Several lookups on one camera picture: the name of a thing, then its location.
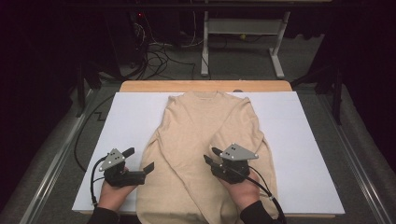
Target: black sleeve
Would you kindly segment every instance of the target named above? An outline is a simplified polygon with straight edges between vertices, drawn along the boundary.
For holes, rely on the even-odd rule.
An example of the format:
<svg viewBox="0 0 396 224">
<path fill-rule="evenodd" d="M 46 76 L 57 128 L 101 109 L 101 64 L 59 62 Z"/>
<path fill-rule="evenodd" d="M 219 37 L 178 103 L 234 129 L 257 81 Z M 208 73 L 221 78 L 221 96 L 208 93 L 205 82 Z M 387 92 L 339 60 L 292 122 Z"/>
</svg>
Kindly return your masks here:
<svg viewBox="0 0 396 224">
<path fill-rule="evenodd" d="M 275 224 L 279 223 L 272 219 L 262 206 L 262 201 L 257 201 L 241 212 L 241 219 L 245 224 Z"/>
<path fill-rule="evenodd" d="M 95 207 L 88 224 L 117 224 L 119 223 L 119 215 L 111 210 Z"/>
</svg>

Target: knit sweater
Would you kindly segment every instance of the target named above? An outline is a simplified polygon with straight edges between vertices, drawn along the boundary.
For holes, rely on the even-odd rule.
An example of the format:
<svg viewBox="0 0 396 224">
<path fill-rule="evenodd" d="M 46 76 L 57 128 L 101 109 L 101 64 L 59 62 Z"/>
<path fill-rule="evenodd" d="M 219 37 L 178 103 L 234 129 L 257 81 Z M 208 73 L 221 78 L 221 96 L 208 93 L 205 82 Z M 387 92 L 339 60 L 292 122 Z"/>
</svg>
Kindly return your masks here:
<svg viewBox="0 0 396 224">
<path fill-rule="evenodd" d="M 221 159 L 212 147 L 224 150 L 236 143 L 259 155 L 249 165 L 264 177 L 276 196 L 271 151 L 259 129 L 248 98 L 224 92 L 186 92 L 169 97 L 163 121 L 150 138 L 142 167 L 155 161 L 146 184 L 137 189 L 136 213 L 142 223 L 242 223 L 228 191 L 210 172 L 204 154 Z M 266 211 L 277 217 L 267 197 Z"/>
</svg>

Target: human hand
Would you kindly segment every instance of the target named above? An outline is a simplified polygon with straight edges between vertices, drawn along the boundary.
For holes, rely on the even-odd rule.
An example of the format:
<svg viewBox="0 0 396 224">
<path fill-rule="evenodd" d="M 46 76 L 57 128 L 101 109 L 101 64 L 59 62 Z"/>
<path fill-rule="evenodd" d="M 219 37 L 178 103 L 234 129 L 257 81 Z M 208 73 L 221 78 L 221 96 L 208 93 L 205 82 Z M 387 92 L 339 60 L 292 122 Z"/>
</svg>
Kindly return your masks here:
<svg viewBox="0 0 396 224">
<path fill-rule="evenodd" d="M 250 172 L 249 177 L 259 182 L 259 177 L 256 173 Z M 222 179 L 219 179 L 219 181 L 228 190 L 233 202 L 241 211 L 260 199 L 259 187 L 249 180 L 245 179 L 241 183 L 237 184 L 229 184 Z"/>
<path fill-rule="evenodd" d="M 126 197 L 136 187 L 137 186 L 125 186 L 122 188 L 112 187 L 110 184 L 107 183 L 107 181 L 104 181 L 102 185 L 102 191 L 100 193 L 98 207 L 118 212 L 120 207 L 125 202 Z"/>
</svg>

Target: table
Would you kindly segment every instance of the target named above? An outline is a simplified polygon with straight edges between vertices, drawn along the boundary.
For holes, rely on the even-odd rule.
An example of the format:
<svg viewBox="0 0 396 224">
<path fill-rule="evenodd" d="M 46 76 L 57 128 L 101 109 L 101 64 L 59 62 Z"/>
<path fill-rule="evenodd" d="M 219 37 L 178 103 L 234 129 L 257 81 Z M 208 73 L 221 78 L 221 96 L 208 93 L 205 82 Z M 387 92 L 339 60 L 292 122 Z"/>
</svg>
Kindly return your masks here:
<svg viewBox="0 0 396 224">
<path fill-rule="evenodd" d="M 111 148 L 124 150 L 135 147 L 136 153 L 127 159 L 126 166 L 130 170 L 139 169 L 143 148 L 161 122 L 167 97 L 183 91 L 227 91 L 238 97 L 250 98 L 273 152 L 278 200 L 286 216 L 334 217 L 345 213 L 298 96 L 291 91 L 289 83 L 282 80 L 124 82 L 93 152 L 74 211 L 92 211 L 89 193 L 91 169 Z M 99 195 L 101 186 L 98 182 L 94 186 L 96 195 Z M 133 192 L 120 211 L 133 214 L 135 198 Z"/>
</svg>

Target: white board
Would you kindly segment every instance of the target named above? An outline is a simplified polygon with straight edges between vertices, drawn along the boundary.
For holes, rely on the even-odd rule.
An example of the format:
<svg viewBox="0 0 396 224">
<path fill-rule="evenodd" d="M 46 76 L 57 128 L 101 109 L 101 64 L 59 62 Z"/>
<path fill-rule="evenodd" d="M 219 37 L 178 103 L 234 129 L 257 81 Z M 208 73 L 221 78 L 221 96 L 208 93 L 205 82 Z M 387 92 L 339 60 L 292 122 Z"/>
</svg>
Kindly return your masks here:
<svg viewBox="0 0 396 224">
<path fill-rule="evenodd" d="M 76 212 L 93 210 L 90 178 L 93 165 L 112 148 L 123 151 L 134 147 L 135 154 L 126 160 L 130 171 L 139 169 L 143 150 L 160 125 L 170 95 L 181 92 L 118 92 L 88 171 L 73 205 Z M 260 127 L 272 150 L 276 170 L 278 200 L 287 215 L 341 215 L 344 208 L 335 190 L 326 164 L 318 149 L 297 93 L 230 92 L 248 97 L 259 118 Z M 103 173 L 96 171 L 95 177 Z M 94 184 L 97 198 L 102 180 Z M 120 209 L 134 213 L 135 191 Z"/>
</svg>

